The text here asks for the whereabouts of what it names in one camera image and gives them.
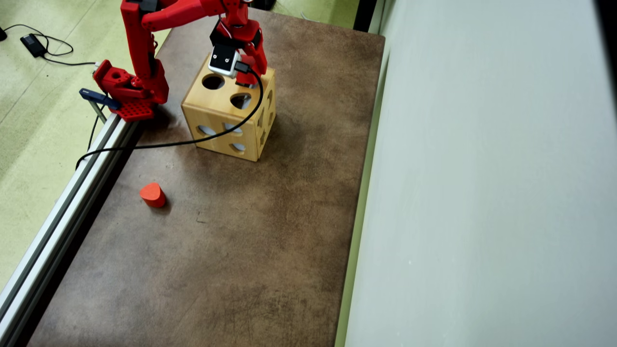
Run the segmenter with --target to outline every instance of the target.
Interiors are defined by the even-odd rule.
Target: black cable
[[[38,34],[34,34],[35,36],[40,36],[40,37],[43,37],[45,39],[45,53],[41,56],[41,58],[45,59],[48,62],[55,62],[55,63],[58,63],[58,64],[69,65],[69,66],[90,65],[90,64],[94,65],[94,64],[96,64],[95,62],[80,62],[80,63],[72,64],[72,63],[59,62],[59,61],[53,61],[51,59],[48,59],[47,57],[45,57],[45,54],[49,54],[52,57],[60,57],[60,56],[66,56],[67,54],[71,54],[72,52],[74,52],[73,46],[71,46],[70,43],[68,43],[68,42],[66,42],[64,40],[60,40],[59,38],[55,38],[55,37],[52,37],[52,36],[45,35],[44,33],[41,33],[39,30],[34,29],[33,27],[30,27],[30,26],[25,25],[25,24],[14,24],[14,25],[11,25],[10,27],[4,29],[4,31],[7,31],[8,29],[11,29],[11,28],[14,28],[14,27],[26,27],[26,28],[29,28],[29,29],[34,30],[34,31],[36,31],[38,33]],[[50,53],[49,52],[49,39],[52,39],[52,40],[58,41],[60,43],[66,44],[70,48],[70,50],[68,52],[58,53],[58,54]]]
[[[99,110],[103,112],[104,108],[105,108],[105,105],[101,106]],[[94,125],[92,126],[92,131],[90,132],[90,140],[88,140],[88,151],[90,150],[90,146],[92,145],[92,137],[94,136],[94,129],[96,129],[96,124],[98,123],[98,121],[99,121],[99,116],[97,115],[96,118],[94,119]]]
[[[216,134],[214,134],[212,136],[208,136],[208,137],[205,137],[205,138],[200,138],[198,140],[188,140],[188,141],[179,141],[179,142],[170,142],[170,143],[159,143],[159,144],[145,144],[143,146],[133,146],[133,147],[112,147],[112,148],[97,149],[95,151],[92,151],[92,152],[89,152],[89,153],[86,153],[86,154],[82,155],[81,158],[79,158],[79,160],[77,161],[77,165],[75,166],[75,170],[77,170],[77,168],[79,167],[79,164],[81,163],[81,161],[83,159],[86,159],[87,157],[92,156],[94,154],[98,154],[98,153],[110,152],[110,151],[124,151],[125,149],[131,149],[132,150],[132,149],[163,148],[163,147],[172,147],[172,146],[182,146],[184,144],[195,144],[195,143],[200,143],[200,142],[203,142],[203,141],[212,140],[212,139],[217,138],[219,136],[223,136],[223,135],[226,135],[226,134],[229,134],[229,133],[233,132],[235,129],[238,129],[239,127],[243,126],[246,122],[248,122],[248,120],[251,119],[251,117],[257,112],[259,107],[262,105],[262,99],[263,99],[262,79],[252,69],[249,69],[247,72],[251,73],[253,76],[257,77],[257,83],[259,84],[259,101],[257,101],[257,105],[255,106],[253,111],[251,111],[249,113],[249,115],[246,116],[246,118],[242,120],[242,122],[239,122],[235,126],[229,128],[229,129],[227,129],[227,130],[225,130],[223,132],[216,133]]]
[[[96,64],[95,62],[78,62],[78,63],[68,63],[68,62],[59,62],[59,61],[53,61],[51,59],[47,59],[45,58],[45,56],[41,56],[41,58],[45,59],[48,62],[56,62],[58,64],[62,64],[62,65],[68,65],[68,66],[78,66],[78,65],[94,65]]]

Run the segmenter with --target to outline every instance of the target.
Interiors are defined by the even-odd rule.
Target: tabletop
[[[261,158],[193,145],[133,151],[31,345],[334,344],[384,38],[249,17],[277,78]],[[157,56],[169,100],[140,144],[190,138],[180,102],[216,21],[170,33]],[[165,207],[141,201],[150,182]]]

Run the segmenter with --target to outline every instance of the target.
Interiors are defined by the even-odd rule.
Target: red robot arm
[[[152,118],[152,109],[167,102],[169,87],[163,65],[154,58],[157,43],[152,31],[225,14],[215,28],[217,37],[230,40],[236,49],[243,49],[246,54],[242,55],[242,61],[257,75],[266,72],[268,62],[263,52],[262,31],[259,23],[248,19],[243,0],[122,0],[120,10],[135,75],[112,67],[105,60],[95,71],[94,80],[103,92],[122,104],[112,111],[127,122]],[[245,85],[257,83],[253,75],[245,73],[239,73],[236,81]]]

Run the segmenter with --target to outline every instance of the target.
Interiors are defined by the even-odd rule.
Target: wooden shape sorter box
[[[181,105],[195,140],[235,126],[250,114],[259,100],[259,86],[239,86],[236,80],[210,71],[209,60],[210,54]],[[197,147],[257,161],[276,117],[274,69],[268,68],[266,74],[262,75],[262,84],[262,104],[251,119],[229,134],[196,143]]]

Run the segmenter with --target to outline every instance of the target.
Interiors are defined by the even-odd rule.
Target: gray wall
[[[346,346],[617,345],[617,124],[592,2],[387,0],[381,32]]]

